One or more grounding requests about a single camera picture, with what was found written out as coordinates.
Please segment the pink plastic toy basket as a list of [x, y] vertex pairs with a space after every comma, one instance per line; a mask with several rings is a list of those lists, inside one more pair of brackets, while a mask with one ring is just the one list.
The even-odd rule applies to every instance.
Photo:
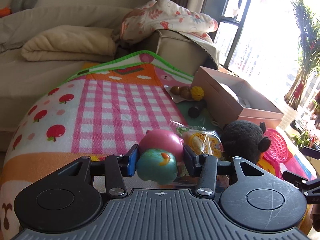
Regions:
[[284, 163], [288, 158], [289, 150], [283, 136], [276, 129], [271, 128], [268, 128], [264, 135], [271, 141], [271, 145], [264, 153], [264, 157], [277, 163]]

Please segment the folded cream blanket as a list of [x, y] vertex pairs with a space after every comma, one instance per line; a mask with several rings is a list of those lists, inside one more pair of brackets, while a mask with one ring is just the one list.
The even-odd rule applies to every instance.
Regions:
[[61, 25], [30, 39], [21, 55], [31, 62], [107, 62], [114, 59], [116, 40], [112, 29]]

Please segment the black plush toy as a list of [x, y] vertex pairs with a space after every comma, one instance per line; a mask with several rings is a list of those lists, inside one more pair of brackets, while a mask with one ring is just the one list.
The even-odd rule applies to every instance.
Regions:
[[233, 157], [242, 157], [257, 164], [261, 155], [271, 145], [269, 137], [264, 135], [265, 132], [264, 122], [257, 125], [246, 120], [236, 120], [225, 125], [220, 137], [223, 158], [231, 161]]

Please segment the pink cardboard box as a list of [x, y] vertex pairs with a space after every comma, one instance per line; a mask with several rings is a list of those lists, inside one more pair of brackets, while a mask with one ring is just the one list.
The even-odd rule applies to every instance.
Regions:
[[220, 128], [235, 120], [264, 122], [267, 128], [276, 128], [284, 115], [249, 83], [231, 74], [200, 67], [191, 85], [204, 90], [208, 112]]

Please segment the tall green potted plant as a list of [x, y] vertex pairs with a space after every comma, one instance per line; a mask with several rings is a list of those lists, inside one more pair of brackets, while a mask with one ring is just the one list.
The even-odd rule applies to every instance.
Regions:
[[303, 0], [296, 0], [291, 4], [300, 31], [300, 56], [297, 76], [284, 100], [292, 109], [297, 110], [309, 77], [315, 73], [319, 75], [319, 18]]

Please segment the packaged brown balls snack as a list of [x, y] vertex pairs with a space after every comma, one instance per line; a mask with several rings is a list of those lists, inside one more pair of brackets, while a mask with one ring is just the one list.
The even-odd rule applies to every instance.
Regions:
[[165, 91], [170, 95], [174, 103], [180, 103], [182, 101], [193, 101], [191, 96], [191, 88], [188, 86], [178, 87], [164, 85]]

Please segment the orange plastic toy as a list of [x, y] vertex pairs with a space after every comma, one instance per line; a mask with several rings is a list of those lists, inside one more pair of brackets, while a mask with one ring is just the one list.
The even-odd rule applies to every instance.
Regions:
[[269, 158], [267, 155], [263, 154], [258, 161], [257, 165], [264, 169], [265, 171], [273, 174], [274, 176], [282, 179], [281, 171], [280, 171], [280, 163], [275, 161], [274, 159]]

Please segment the colourful cartoon play mat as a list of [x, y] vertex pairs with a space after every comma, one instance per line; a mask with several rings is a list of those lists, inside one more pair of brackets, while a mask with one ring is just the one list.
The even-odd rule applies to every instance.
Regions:
[[183, 160], [168, 185], [123, 177], [109, 198], [105, 158], [125, 155], [169, 121], [215, 131], [207, 107], [174, 103], [164, 85], [194, 76], [141, 51], [84, 69], [31, 107], [10, 142], [1, 177], [1, 239], [307, 239], [311, 202], [293, 184], [242, 157], [218, 159], [214, 198], [193, 194]]

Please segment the yellow toy corn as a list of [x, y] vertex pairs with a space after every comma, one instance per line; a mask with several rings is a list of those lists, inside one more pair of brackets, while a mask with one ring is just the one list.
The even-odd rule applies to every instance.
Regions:
[[199, 86], [193, 86], [190, 89], [191, 98], [195, 101], [200, 101], [204, 98], [204, 90]]

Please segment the packaged bread with yellow label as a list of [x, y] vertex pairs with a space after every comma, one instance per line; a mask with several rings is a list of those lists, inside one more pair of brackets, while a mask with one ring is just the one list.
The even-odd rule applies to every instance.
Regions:
[[197, 155], [208, 154], [222, 158], [223, 146], [215, 131], [200, 126], [185, 126], [174, 120], [170, 120], [169, 125]]

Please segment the dark cylinder toy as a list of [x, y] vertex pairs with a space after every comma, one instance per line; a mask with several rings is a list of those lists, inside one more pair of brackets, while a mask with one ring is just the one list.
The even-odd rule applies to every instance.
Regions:
[[193, 106], [191, 106], [188, 110], [188, 115], [195, 119], [198, 118], [200, 113], [207, 107], [207, 102], [202, 99], [200, 101], [197, 101], [194, 103]]

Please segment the beige sofa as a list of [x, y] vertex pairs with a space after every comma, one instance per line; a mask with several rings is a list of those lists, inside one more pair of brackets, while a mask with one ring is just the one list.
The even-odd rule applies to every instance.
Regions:
[[218, 68], [210, 33], [218, 23], [171, 0], [134, 9], [69, 5], [27, 9], [1, 18], [1, 151], [24, 113], [44, 92], [86, 62], [110, 62], [149, 50], [195, 74]]

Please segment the pink and teal toy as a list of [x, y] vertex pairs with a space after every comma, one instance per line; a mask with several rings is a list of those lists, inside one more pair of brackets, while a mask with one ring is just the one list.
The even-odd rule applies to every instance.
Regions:
[[148, 130], [139, 142], [136, 171], [143, 181], [168, 185], [177, 177], [177, 164], [183, 160], [183, 139], [174, 132]]

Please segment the floral pink white blanket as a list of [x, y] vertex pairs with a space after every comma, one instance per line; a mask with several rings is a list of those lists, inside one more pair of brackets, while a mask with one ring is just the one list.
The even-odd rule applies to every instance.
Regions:
[[208, 33], [217, 31], [218, 26], [209, 15], [190, 11], [171, 0], [152, 0], [125, 15], [120, 39], [135, 44], [157, 30], [193, 33], [205, 39]]

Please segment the orange plush toy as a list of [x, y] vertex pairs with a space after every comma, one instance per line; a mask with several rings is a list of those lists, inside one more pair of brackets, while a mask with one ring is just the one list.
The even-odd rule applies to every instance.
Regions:
[[9, 7], [4, 7], [0, 9], [0, 18], [3, 18], [5, 16], [9, 16], [12, 14], [11, 9]]

